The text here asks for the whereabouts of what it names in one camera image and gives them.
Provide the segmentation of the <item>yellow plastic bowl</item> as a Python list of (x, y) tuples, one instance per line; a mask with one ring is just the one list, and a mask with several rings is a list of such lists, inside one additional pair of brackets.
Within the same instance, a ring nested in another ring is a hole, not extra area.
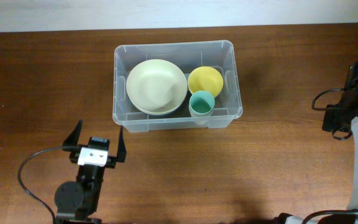
[(207, 91), (216, 98), (223, 90), (223, 85), (223, 76), (213, 67), (198, 67), (188, 77), (188, 89), (192, 94)]

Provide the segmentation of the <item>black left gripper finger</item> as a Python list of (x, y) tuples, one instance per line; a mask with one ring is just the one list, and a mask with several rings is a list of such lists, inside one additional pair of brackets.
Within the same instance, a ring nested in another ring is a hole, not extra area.
[(80, 147), (78, 145), (78, 140), (80, 138), (80, 133), (82, 129), (83, 120), (80, 119), (75, 126), (74, 130), (69, 134), (69, 136), (64, 140), (62, 149), (64, 151), (76, 151)]
[(121, 126), (119, 132), (118, 145), (117, 145), (116, 162), (124, 163), (126, 159), (126, 155), (127, 155), (127, 151), (124, 142), (124, 132), (123, 132), (123, 127)]

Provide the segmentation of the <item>cream plastic cup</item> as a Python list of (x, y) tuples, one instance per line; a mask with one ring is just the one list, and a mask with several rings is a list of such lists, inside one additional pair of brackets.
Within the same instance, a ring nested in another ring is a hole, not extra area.
[(206, 118), (196, 117), (196, 118), (193, 119), (193, 122), (194, 122), (196, 125), (203, 126), (203, 125), (207, 125), (208, 120), (207, 120)]

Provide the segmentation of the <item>beige plastic plate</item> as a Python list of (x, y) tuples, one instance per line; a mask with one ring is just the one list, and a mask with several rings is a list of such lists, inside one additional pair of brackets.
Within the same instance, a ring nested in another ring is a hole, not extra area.
[(163, 116), (166, 114), (174, 113), (177, 109), (179, 109), (183, 104), (179, 105), (137, 105), (133, 103), (133, 106), (139, 111), (156, 116)]
[(188, 84), (184, 73), (175, 64), (151, 59), (130, 71), (126, 90), (132, 104), (179, 105), (186, 98)]

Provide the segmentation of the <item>grey plastic cup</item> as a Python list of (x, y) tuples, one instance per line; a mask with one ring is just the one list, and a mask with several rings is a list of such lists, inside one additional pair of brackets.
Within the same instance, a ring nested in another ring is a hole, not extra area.
[(196, 111), (190, 111), (191, 117), (208, 117), (212, 115), (213, 111), (209, 111), (208, 113), (197, 113)]

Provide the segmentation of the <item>mint green plastic cup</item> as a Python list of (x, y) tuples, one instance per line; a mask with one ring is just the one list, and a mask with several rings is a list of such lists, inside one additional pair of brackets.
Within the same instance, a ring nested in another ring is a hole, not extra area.
[(215, 106), (214, 96), (208, 91), (197, 91), (192, 94), (189, 100), (189, 111), (197, 113), (208, 113)]

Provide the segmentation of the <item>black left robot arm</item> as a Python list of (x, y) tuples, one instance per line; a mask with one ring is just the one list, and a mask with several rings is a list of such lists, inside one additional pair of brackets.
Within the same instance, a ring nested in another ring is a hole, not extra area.
[(110, 140), (90, 137), (88, 144), (79, 144), (82, 120), (63, 142), (63, 150), (69, 152), (71, 163), (78, 165), (76, 180), (62, 183), (55, 191), (57, 206), (56, 223), (102, 223), (92, 218), (97, 211), (104, 172), (113, 169), (126, 159), (123, 128), (120, 128), (115, 156), (109, 155)]

